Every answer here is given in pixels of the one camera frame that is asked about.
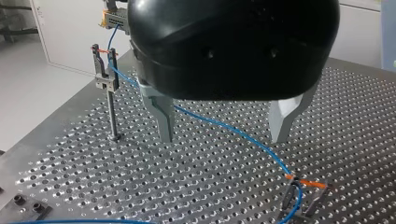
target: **metal base plate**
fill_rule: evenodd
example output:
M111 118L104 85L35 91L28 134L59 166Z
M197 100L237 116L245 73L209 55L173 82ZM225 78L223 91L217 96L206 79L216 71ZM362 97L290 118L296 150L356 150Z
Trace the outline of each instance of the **metal base plate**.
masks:
M342 64L324 69L313 104L281 145L270 144L268 103L176 104L271 146L302 178L334 183L314 216L318 223L394 223L396 85L382 73L361 75ZM122 86L115 103L121 140L107 140L101 96L63 135L46 140L45 153L16 175L17 188L75 218L276 222L288 180L271 157L237 134L183 114L177 114L174 143L163 144L139 94ZM304 189L305 198L313 193Z

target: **black cap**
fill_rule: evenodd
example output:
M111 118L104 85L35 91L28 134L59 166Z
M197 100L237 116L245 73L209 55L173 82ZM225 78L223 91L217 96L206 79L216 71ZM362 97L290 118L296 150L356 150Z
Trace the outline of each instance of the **black cap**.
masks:
M158 91L190 100L277 100L318 81L338 0L130 0L132 45Z

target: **vertical post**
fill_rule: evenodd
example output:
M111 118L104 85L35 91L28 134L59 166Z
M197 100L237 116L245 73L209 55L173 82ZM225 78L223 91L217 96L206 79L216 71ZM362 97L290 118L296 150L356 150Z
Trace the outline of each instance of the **vertical post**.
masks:
M110 139L116 141L120 139L120 135L117 133L117 123L116 123L116 114L114 111L113 96L114 93L112 91L107 91L108 114L110 116L110 125L111 125Z
M115 49L111 49L108 54L109 65L108 71L111 76L114 77L113 90L116 91L119 86L119 75L110 67L114 67L118 69L117 65L117 53ZM108 102L108 113L110 115L110 124L111 124L111 136L110 139L116 141L120 139L120 135L117 133L117 123L116 123L116 114L114 111L114 92L107 90L107 102Z

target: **floor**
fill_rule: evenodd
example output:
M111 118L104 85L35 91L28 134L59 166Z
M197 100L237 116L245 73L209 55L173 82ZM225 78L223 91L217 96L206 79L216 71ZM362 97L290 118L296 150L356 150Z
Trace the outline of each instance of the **floor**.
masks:
M0 42L0 151L7 151L92 77L47 64L41 43Z

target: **bolt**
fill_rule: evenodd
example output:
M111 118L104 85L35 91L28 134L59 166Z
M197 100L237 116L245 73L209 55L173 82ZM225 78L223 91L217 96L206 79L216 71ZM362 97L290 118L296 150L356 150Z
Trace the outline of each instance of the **bolt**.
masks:
M16 195L14 197L14 203L16 205L23 205L26 201L23 199L23 197L21 195Z
M41 203L35 203L33 204L33 211L37 213L41 213L43 211L44 207L41 205Z

